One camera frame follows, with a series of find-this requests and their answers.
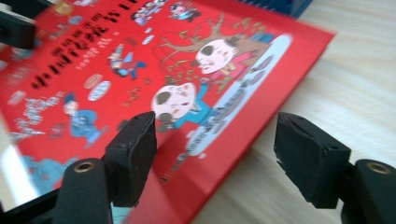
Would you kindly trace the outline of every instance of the table surface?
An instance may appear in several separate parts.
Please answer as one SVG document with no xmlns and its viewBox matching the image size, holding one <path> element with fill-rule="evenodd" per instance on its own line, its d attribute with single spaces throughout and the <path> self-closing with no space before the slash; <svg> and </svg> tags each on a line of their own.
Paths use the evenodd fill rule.
<svg viewBox="0 0 396 224">
<path fill-rule="evenodd" d="M 335 32 L 279 111 L 296 114 L 352 149 L 350 162 L 396 167 L 396 1 L 315 0 L 299 21 Z M 193 223 L 341 223 L 342 202 L 317 210 L 276 163 L 276 118 Z M 0 154 L 7 147 L 0 130 Z M 0 200 L 13 206 L 0 172 Z"/>
</svg>

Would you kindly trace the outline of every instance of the black clamp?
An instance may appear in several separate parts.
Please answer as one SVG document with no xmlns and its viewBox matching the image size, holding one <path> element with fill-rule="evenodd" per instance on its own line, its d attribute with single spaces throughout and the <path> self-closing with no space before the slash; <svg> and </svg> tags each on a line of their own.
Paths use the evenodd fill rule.
<svg viewBox="0 0 396 224">
<path fill-rule="evenodd" d="M 133 117 L 107 145 L 102 159 L 72 163 L 60 189 L 7 212 L 0 206 L 0 223 L 113 223 L 110 203 L 138 205 L 157 152 L 155 133 L 154 112 Z"/>
<path fill-rule="evenodd" d="M 35 42 L 33 18 L 51 5 L 46 0 L 0 0 L 11 8 L 0 10 L 0 42 L 19 49 L 32 49 Z"/>
<path fill-rule="evenodd" d="M 396 223 L 396 169 L 380 161 L 348 162 L 351 149 L 302 117 L 279 113 L 277 162 L 307 202 L 335 208 L 344 224 Z"/>
</svg>

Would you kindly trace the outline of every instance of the cartoon face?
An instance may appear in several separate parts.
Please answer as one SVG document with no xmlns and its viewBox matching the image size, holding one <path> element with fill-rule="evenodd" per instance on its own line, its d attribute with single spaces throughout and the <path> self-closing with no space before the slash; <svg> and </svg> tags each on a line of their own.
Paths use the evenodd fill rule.
<svg viewBox="0 0 396 224">
<path fill-rule="evenodd" d="M 153 8 L 155 8 L 155 5 L 154 5 L 154 3 L 152 3 L 152 2 L 147 2 L 147 3 L 144 5 L 144 7 L 146 8 L 147 11 L 150 11 L 150 10 L 152 10 Z"/>
<path fill-rule="evenodd" d="M 93 4 L 95 0 L 79 0 L 74 3 L 78 7 L 85 7 L 87 5 Z"/>
<path fill-rule="evenodd" d="M 174 4 L 169 8 L 174 16 L 178 16 L 186 11 L 186 8 L 184 8 L 181 4 Z"/>
<path fill-rule="evenodd" d="M 151 102 L 151 108 L 157 118 L 162 114 L 171 115 L 173 120 L 180 119 L 194 107 L 196 89 L 194 84 L 164 86 L 157 91 Z"/>
<path fill-rule="evenodd" d="M 121 66 L 122 66 L 122 62 L 121 62 L 121 61 L 113 62 L 113 63 L 111 64 L 111 68 L 113 68 L 113 69 L 120 69 Z"/>
<path fill-rule="evenodd" d="M 219 71 L 227 65 L 238 51 L 225 39 L 217 39 L 203 46 L 195 56 L 203 74 Z"/>
<path fill-rule="evenodd" d="M 121 57 L 121 55 L 120 55 L 119 53 L 113 52 L 113 53 L 111 53 L 110 56 L 108 56 L 107 58 L 108 58 L 110 61 L 113 62 L 113 61 L 118 60 L 120 57 Z"/>
<path fill-rule="evenodd" d="M 139 18 L 144 18 L 144 17 L 145 17 L 145 14 L 144 14 L 144 10 L 143 9 L 140 9 L 139 11 L 137 11 L 136 13 L 134 13 L 132 15 L 132 18 L 134 20 L 139 19 Z"/>
<path fill-rule="evenodd" d="M 78 110 L 78 103 L 76 101 L 70 101 L 64 105 L 64 113 L 74 116 Z"/>
</svg>

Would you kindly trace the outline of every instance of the red book cover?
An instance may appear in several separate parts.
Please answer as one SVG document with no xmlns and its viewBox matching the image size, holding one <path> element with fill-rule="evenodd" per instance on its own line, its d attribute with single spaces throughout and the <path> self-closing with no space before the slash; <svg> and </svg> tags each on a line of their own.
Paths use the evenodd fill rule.
<svg viewBox="0 0 396 224">
<path fill-rule="evenodd" d="M 61 0 L 35 49 L 0 53 L 0 109 L 37 194 L 156 114 L 158 152 L 133 223 L 187 223 L 332 34 L 235 1 Z"/>
</svg>

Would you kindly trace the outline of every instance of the cartoon illustration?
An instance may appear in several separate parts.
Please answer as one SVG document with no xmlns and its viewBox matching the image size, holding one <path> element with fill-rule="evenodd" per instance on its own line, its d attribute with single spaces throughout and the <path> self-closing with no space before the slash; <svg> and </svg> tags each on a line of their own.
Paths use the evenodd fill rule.
<svg viewBox="0 0 396 224">
<path fill-rule="evenodd" d="M 208 85 L 201 83 L 197 92 L 192 82 L 160 88 L 151 101 L 152 110 L 163 123 L 159 132 L 178 129 L 186 122 L 199 124 L 209 131 L 212 124 L 208 120 L 216 116 L 217 110 L 204 102 L 207 89 Z"/>
<path fill-rule="evenodd" d="M 154 0 L 152 2 L 147 2 L 132 14 L 131 19 L 137 24 L 144 26 L 152 18 L 151 14 L 158 13 L 165 5 L 165 2 L 167 2 L 167 0 Z"/>
<path fill-rule="evenodd" d="M 78 110 L 78 102 L 71 92 L 64 97 L 64 113 L 70 116 L 70 133 L 73 137 L 84 137 L 89 148 L 98 138 L 107 131 L 105 126 L 99 131 L 93 124 L 97 119 L 96 113 L 92 110 Z"/>
<path fill-rule="evenodd" d="M 22 158 L 40 195 L 52 191 L 55 185 L 61 180 L 67 166 L 78 160 L 75 157 L 61 164 L 58 161 L 50 159 L 36 161 L 31 156 L 23 156 Z"/>
<path fill-rule="evenodd" d="M 178 82 L 200 79 L 209 85 L 219 85 L 220 93 L 231 81 L 244 81 L 246 74 L 268 64 L 266 61 L 252 66 L 274 38 L 260 22 L 246 18 L 231 23 L 220 13 L 217 21 L 204 21 L 196 27 L 178 33 L 179 41 L 169 34 L 160 37 L 158 49 L 159 54 L 163 53 L 161 65 L 166 76 Z"/>
<path fill-rule="evenodd" d="M 229 39 L 217 39 L 203 46 L 195 56 L 201 68 L 202 74 L 209 74 L 206 79 L 213 81 L 220 77 L 223 85 L 230 80 L 239 80 L 244 75 L 249 66 L 243 61 L 256 56 L 257 50 L 248 51 L 236 56 L 238 48 L 236 42 L 237 37 Z"/>
<path fill-rule="evenodd" d="M 74 11 L 73 6 L 69 5 L 65 1 L 56 2 L 55 6 L 53 7 L 53 10 L 55 10 L 55 12 L 57 12 L 61 16 L 70 15 Z"/>
<path fill-rule="evenodd" d="M 213 107 L 220 107 L 220 113 L 210 120 L 213 128 L 208 132 L 199 127 L 189 134 L 186 151 L 189 156 L 201 156 L 207 147 L 231 124 L 239 111 L 245 107 L 260 85 L 268 78 L 279 60 L 288 50 L 292 38 L 290 35 L 280 35 L 271 42 L 271 47 L 255 62 L 243 81 L 233 82 Z"/>
<path fill-rule="evenodd" d="M 41 45 L 41 41 L 38 39 L 35 39 L 34 41 L 35 48 L 39 47 Z M 15 61 L 23 60 L 23 59 L 28 59 L 32 56 L 32 54 L 35 51 L 33 49 L 18 49 L 18 48 L 12 48 L 12 59 Z"/>
<path fill-rule="evenodd" d="M 176 2 L 169 7 L 172 15 L 169 17 L 175 20 L 192 22 L 195 18 L 201 16 L 201 12 L 196 7 L 192 6 L 192 1 L 183 0 Z"/>
<path fill-rule="evenodd" d="M 124 59 L 121 58 L 123 44 L 119 44 L 116 51 L 108 56 L 111 70 L 117 75 L 126 77 L 128 74 L 135 79 L 137 77 L 136 70 L 141 67 L 146 67 L 145 63 L 133 61 L 134 54 L 129 52 Z"/>
<path fill-rule="evenodd" d="M 66 31 L 73 25 L 79 25 L 80 22 L 83 21 L 81 16 L 70 16 L 68 22 L 61 22 L 56 25 L 56 31 L 49 32 L 49 39 L 55 40 L 59 36 L 66 33 Z"/>
<path fill-rule="evenodd" d="M 98 0 L 78 0 L 74 3 L 74 5 L 78 7 L 93 7 L 93 4 L 95 4 L 96 2 L 98 2 Z"/>
<path fill-rule="evenodd" d="M 126 93 L 129 95 L 128 97 L 128 101 L 122 103 L 121 105 L 123 106 L 131 106 L 131 104 L 137 100 L 139 98 L 139 92 L 140 92 L 140 88 L 139 87 L 135 87 L 131 90 L 128 90 Z"/>
<path fill-rule="evenodd" d="M 101 99 L 110 90 L 111 82 L 102 81 L 97 86 L 95 86 L 88 94 L 89 101 L 97 101 Z"/>
</svg>

